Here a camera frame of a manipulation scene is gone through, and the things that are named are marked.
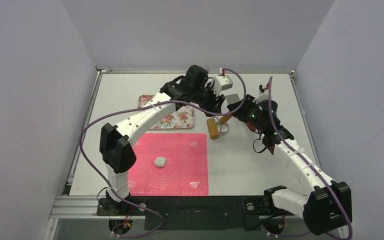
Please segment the wooden dough roller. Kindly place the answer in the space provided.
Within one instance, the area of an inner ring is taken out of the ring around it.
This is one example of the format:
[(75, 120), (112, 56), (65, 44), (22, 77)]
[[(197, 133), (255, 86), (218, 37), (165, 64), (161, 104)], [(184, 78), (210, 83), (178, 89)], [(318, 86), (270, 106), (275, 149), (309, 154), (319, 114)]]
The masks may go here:
[(232, 115), (224, 115), (224, 116), (212, 116), (206, 120), (208, 135), (211, 140), (217, 140), (220, 135), (219, 130), (217, 129), (218, 123), (224, 124), (228, 123), (228, 121), (232, 118)]

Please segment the white dough piece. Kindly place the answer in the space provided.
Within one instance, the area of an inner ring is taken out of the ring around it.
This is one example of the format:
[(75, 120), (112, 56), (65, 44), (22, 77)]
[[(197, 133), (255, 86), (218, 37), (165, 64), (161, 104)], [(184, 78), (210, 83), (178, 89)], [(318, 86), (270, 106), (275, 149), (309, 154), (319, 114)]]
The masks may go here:
[(155, 160), (153, 161), (154, 166), (159, 169), (166, 167), (167, 164), (171, 162), (172, 160), (170, 158), (163, 157), (163, 156), (156, 157)]

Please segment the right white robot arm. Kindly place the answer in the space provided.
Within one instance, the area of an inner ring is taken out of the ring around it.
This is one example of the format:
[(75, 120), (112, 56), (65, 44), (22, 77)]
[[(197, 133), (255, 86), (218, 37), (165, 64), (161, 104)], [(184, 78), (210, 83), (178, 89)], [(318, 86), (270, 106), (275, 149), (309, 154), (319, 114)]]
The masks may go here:
[(303, 188), (302, 194), (285, 186), (264, 191), (263, 209), (274, 214), (285, 210), (303, 219), (314, 235), (328, 233), (352, 223), (352, 192), (348, 184), (337, 182), (324, 173), (299, 146), (295, 137), (277, 118), (277, 103), (264, 97), (228, 103), (228, 110), (238, 109), (233, 117), (253, 127), (262, 136), (263, 150), (281, 160)]

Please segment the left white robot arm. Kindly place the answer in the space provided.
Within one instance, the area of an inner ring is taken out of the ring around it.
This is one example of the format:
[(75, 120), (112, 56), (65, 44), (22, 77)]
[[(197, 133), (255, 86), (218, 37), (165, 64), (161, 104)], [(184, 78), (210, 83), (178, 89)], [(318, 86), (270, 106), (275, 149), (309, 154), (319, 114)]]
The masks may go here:
[(111, 185), (106, 191), (106, 199), (116, 215), (123, 215), (129, 210), (126, 199), (130, 195), (128, 171), (136, 162), (133, 146), (139, 138), (186, 103), (197, 104), (207, 112), (221, 113), (225, 100), (222, 91), (232, 86), (232, 80), (224, 74), (209, 77), (204, 68), (192, 65), (185, 75), (165, 83), (145, 105), (145, 110), (115, 125), (107, 123), (101, 128), (99, 152), (106, 164)]

